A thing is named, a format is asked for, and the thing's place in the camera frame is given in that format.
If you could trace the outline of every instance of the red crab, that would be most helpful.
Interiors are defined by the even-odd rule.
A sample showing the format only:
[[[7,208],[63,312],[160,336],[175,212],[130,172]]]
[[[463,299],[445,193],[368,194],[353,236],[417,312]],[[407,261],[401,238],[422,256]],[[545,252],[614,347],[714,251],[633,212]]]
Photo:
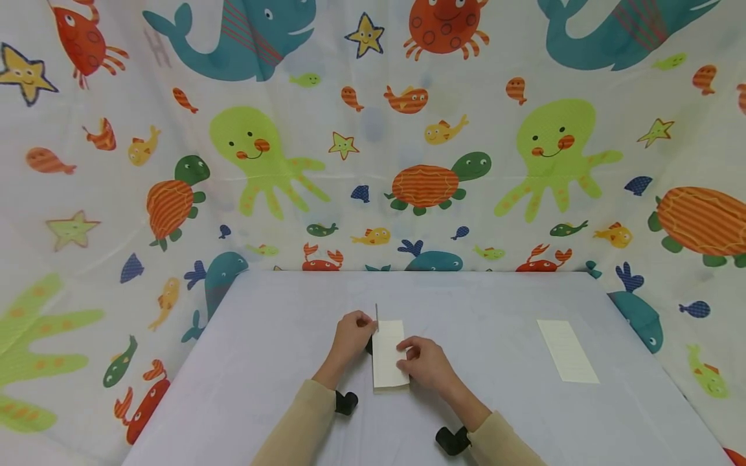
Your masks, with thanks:
[[[303,252],[306,255],[306,262],[303,262],[303,267],[301,267],[305,271],[338,271],[342,267],[342,261],[345,259],[345,257],[342,255],[342,253],[339,252],[339,249],[336,250],[336,253],[333,253],[331,251],[327,251],[327,255],[330,259],[332,259],[334,262],[339,262],[339,265],[333,264],[332,262],[326,261],[326,260],[308,260],[308,256],[315,253],[319,249],[319,245],[309,246],[308,243],[306,243],[303,246]]]
[[[565,262],[569,261],[572,257],[572,249],[568,249],[565,252],[554,251],[554,258],[559,261],[559,265],[548,260],[536,260],[532,261],[535,256],[540,256],[549,249],[551,245],[544,246],[544,243],[536,246],[531,255],[526,259],[526,263],[518,267],[516,272],[556,272],[558,268],[562,267]]]
[[[489,36],[479,31],[479,18],[488,0],[415,0],[410,12],[410,37],[404,43],[407,58],[414,51],[415,61],[423,50],[434,54],[450,54],[461,49],[464,60],[469,57],[466,44],[479,56],[479,45],[472,39],[476,34],[484,45],[489,44]]]
[[[153,370],[145,372],[142,375],[144,380],[153,380],[154,378],[163,375],[163,378],[156,382],[148,394],[142,399],[140,406],[137,407],[135,415],[130,420],[127,419],[127,411],[132,404],[132,387],[127,387],[127,395],[124,401],[116,399],[114,403],[114,417],[122,420],[122,424],[127,427],[127,443],[135,445],[135,441],[140,436],[140,433],[145,429],[145,425],[150,420],[153,412],[158,407],[158,403],[166,394],[166,390],[171,386],[169,376],[166,374],[166,369],[163,368],[163,363],[160,359],[153,359]]]
[[[70,57],[75,70],[72,77],[78,79],[81,89],[88,88],[86,76],[92,75],[99,67],[103,66],[109,73],[116,75],[116,70],[105,60],[109,60],[121,69],[125,70],[125,64],[118,58],[107,55],[107,50],[129,58],[130,55],[120,48],[106,45],[104,36],[98,30],[98,10],[93,6],[94,0],[73,0],[75,3],[86,5],[91,9],[91,19],[62,7],[52,7],[54,19],[57,22],[57,32],[60,35],[62,46]]]

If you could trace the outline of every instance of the green octopus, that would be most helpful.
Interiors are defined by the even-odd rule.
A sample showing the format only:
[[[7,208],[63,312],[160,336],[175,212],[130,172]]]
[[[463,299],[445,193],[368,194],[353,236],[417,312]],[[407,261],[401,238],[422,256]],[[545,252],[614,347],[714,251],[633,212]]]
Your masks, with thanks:
[[[21,293],[0,317],[0,390],[13,382],[67,374],[88,364],[88,358],[82,354],[42,354],[29,350],[36,340],[72,332],[104,317],[100,309],[41,315],[46,303],[61,289],[60,276],[49,274]],[[0,391],[0,424],[8,429],[40,432],[55,422],[55,413]]]
[[[329,201],[329,196],[303,175],[304,170],[323,170],[324,163],[306,157],[286,159],[277,127],[261,111],[252,107],[223,110],[210,123],[210,138],[220,155],[246,174],[246,188],[239,201],[239,211],[243,215],[249,217],[254,213],[254,202],[263,192],[269,211],[282,220],[284,216],[275,187],[297,208],[308,212],[308,204],[292,187],[293,180],[322,201]]]
[[[580,99],[563,99],[534,110],[518,130],[518,152],[526,162],[528,176],[511,189],[495,206],[495,215],[507,214],[528,193],[526,222],[531,223],[542,202],[544,190],[551,188],[560,212],[570,207],[568,185],[576,180],[591,198],[601,196],[591,169],[621,160],[619,151],[604,151],[583,157],[583,148],[593,133],[596,111]]]

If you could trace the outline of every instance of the white paper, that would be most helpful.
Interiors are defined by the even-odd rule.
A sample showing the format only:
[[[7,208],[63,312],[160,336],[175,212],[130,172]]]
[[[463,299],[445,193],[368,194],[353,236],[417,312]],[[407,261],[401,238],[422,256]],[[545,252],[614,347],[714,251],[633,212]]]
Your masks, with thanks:
[[[402,321],[380,321],[373,334],[373,391],[406,387],[410,377],[396,367],[399,359],[406,359],[406,351],[397,351],[396,345],[404,340]]]
[[[599,383],[591,362],[567,321],[537,321],[559,378],[565,382]]]

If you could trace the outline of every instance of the orange turtle shell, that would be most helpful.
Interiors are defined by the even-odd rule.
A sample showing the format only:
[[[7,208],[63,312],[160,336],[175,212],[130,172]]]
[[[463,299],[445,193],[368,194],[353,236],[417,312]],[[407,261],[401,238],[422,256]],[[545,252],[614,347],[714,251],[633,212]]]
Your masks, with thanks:
[[[415,165],[396,175],[391,189],[400,201],[414,207],[432,207],[449,199],[459,187],[459,177],[449,169]]]
[[[714,189],[681,186],[665,193],[658,219],[668,235],[700,254],[746,253],[746,204]]]
[[[194,192],[181,180],[161,181],[148,192],[150,229],[156,239],[164,239],[187,219],[192,209]]]

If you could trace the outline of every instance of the beige sleeve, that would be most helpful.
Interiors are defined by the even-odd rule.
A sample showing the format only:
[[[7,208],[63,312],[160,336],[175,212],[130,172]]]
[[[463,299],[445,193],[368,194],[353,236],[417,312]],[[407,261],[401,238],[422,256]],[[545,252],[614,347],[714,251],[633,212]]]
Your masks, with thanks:
[[[479,466],[546,466],[499,412],[493,412],[468,439]]]
[[[306,380],[251,466],[310,465],[334,418],[336,394]]]

